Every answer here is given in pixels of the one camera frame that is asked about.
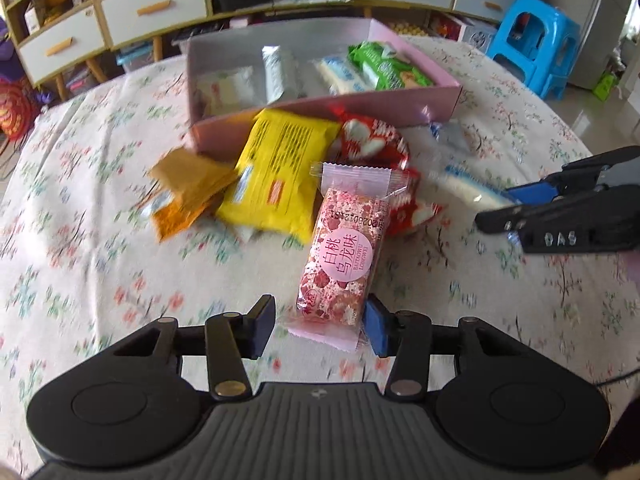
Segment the blue white snack packet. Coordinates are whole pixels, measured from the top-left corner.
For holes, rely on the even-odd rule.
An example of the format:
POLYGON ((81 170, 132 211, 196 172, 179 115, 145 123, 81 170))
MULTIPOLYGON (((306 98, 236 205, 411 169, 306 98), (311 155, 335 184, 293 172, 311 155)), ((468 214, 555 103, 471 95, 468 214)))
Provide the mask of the blue white snack packet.
POLYGON ((508 193, 480 180, 457 166, 447 165, 439 171, 436 182, 475 211, 488 211, 518 205, 508 193))

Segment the pink peach oolong snack pack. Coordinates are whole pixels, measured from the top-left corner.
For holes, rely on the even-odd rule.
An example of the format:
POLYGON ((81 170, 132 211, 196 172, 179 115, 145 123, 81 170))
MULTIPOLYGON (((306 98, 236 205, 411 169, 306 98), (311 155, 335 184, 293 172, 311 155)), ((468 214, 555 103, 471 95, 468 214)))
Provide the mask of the pink peach oolong snack pack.
POLYGON ((322 203, 288 321, 292 335, 341 351, 357 349, 393 201, 407 186, 400 170, 322 165, 322 203))

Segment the yellow snack bag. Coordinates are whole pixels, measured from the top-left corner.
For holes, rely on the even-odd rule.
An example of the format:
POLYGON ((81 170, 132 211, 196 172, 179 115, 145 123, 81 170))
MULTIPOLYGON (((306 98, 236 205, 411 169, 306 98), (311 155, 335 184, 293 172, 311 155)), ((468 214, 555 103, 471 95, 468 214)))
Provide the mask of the yellow snack bag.
POLYGON ((262 110, 235 165, 239 180, 224 194, 217 218, 308 244, 318 188, 311 169, 326 159, 339 132, 338 122, 262 110))

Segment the golden brown snack packet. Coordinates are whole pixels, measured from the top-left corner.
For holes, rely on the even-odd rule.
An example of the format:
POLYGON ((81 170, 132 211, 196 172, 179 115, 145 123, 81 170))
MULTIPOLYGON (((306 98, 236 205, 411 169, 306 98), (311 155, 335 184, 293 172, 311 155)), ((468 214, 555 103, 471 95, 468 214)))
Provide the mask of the golden brown snack packet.
POLYGON ((149 170, 149 175, 188 211, 205 206, 239 179, 239 171, 233 165, 216 162, 187 148, 168 152, 149 170))

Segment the red heart snack bag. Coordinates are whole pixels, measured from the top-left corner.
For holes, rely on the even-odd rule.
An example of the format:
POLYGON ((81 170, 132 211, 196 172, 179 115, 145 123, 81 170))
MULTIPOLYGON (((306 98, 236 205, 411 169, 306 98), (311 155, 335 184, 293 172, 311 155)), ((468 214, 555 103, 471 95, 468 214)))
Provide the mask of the red heart snack bag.
POLYGON ((405 178, 406 187, 392 198, 387 235, 408 235, 440 216, 446 206, 418 196, 422 174, 411 166, 408 141, 389 122, 368 115, 348 112, 334 106, 332 112, 341 124, 331 148, 332 162, 394 170, 405 178))

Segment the orange snack packet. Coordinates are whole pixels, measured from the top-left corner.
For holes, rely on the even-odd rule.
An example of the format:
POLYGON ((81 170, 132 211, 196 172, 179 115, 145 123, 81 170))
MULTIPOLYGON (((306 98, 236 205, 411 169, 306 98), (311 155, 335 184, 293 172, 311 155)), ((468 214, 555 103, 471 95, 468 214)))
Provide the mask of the orange snack packet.
POLYGON ((149 214, 157 240, 161 243, 190 229, 199 218, 214 214, 220 203, 221 198, 214 196, 205 204, 188 209, 180 205, 171 192, 160 192, 149 204, 149 214))

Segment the blue plastic stool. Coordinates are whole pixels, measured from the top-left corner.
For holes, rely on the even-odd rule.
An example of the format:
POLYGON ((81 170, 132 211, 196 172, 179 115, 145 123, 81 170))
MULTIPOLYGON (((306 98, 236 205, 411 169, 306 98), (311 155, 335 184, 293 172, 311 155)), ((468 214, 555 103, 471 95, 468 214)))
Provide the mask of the blue plastic stool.
POLYGON ((580 27, 564 13, 542 0, 515 0, 487 56, 541 99, 560 100, 579 44, 580 27))

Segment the green cracker bag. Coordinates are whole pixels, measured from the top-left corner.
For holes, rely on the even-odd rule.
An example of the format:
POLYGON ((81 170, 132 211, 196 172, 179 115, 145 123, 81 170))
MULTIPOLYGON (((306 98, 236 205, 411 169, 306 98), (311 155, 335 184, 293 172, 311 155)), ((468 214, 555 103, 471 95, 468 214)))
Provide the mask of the green cracker bag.
POLYGON ((428 88, 435 84, 388 42, 363 41, 350 46, 348 59, 375 90, 428 88))

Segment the white cream snack packet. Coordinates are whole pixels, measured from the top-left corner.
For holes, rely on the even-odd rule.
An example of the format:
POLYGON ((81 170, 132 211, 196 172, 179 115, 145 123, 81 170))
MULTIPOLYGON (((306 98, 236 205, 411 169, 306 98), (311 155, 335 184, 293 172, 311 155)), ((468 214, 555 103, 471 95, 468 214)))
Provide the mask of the white cream snack packet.
POLYGON ((205 117, 228 115, 254 107, 254 68, 217 70, 196 78, 196 93, 205 117))

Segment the blue white packet in box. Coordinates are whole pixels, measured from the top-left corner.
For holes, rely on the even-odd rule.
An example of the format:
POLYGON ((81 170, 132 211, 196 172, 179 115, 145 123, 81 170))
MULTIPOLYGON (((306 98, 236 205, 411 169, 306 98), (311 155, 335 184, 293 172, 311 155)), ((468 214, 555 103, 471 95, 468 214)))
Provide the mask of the blue white packet in box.
POLYGON ((314 67, 334 96, 372 90, 370 84, 364 81, 346 56, 325 56, 314 61, 314 67))

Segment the pink cardboard box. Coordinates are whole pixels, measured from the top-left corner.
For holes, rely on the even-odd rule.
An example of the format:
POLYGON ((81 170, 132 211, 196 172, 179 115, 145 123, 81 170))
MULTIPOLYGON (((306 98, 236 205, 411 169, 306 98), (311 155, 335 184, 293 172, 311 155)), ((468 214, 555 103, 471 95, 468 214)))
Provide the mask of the pink cardboard box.
POLYGON ((333 119, 334 106, 348 112, 380 118, 404 128, 446 122, 461 96, 461 84, 426 53, 372 18, 308 18, 254 25, 196 36, 186 45, 190 138, 195 151, 221 162, 235 162, 252 128, 255 115, 265 107, 333 119), (314 67, 329 55, 344 56, 350 46, 363 41, 388 42, 403 57, 434 81, 433 87, 372 90, 334 96, 314 67), (282 46, 297 62, 300 96, 269 104, 266 98, 263 46, 282 46), (217 70, 254 68, 254 107, 240 112, 205 117, 196 93, 196 78, 217 70))

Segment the red lantern bag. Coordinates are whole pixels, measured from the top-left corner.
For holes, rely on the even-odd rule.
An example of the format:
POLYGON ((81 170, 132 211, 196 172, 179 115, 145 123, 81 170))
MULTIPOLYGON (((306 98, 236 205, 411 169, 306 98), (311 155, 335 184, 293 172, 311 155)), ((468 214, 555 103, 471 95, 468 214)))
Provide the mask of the red lantern bag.
POLYGON ((34 126, 39 103, 28 79, 2 79, 0 84, 0 127, 11 141, 21 140, 34 126))

